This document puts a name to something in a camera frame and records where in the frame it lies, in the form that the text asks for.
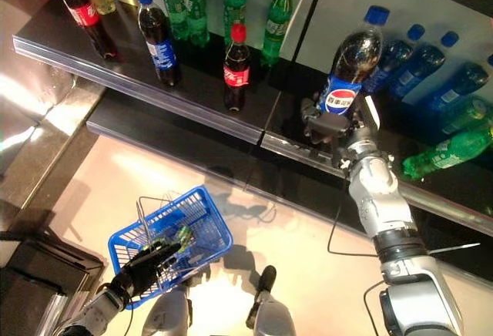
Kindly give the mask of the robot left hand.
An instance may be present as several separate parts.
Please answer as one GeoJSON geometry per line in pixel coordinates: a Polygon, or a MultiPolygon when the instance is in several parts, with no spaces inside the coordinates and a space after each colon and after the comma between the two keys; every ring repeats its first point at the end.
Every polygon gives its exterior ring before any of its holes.
{"type": "Polygon", "coordinates": [[[163,241],[156,241],[121,268],[110,282],[109,289],[127,305],[132,298],[142,295],[158,281],[162,268],[176,261],[174,255],[180,249],[180,243],[165,244],[163,241]]]}

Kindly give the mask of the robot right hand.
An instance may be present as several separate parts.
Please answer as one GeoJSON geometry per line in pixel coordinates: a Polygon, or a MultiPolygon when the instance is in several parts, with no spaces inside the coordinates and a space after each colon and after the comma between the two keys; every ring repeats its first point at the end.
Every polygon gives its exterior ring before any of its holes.
{"type": "Polygon", "coordinates": [[[373,98],[367,95],[357,95],[348,116],[323,113],[311,99],[301,101],[300,115],[304,134],[314,143],[338,139],[344,147],[362,140],[375,140],[381,124],[373,98]]]}

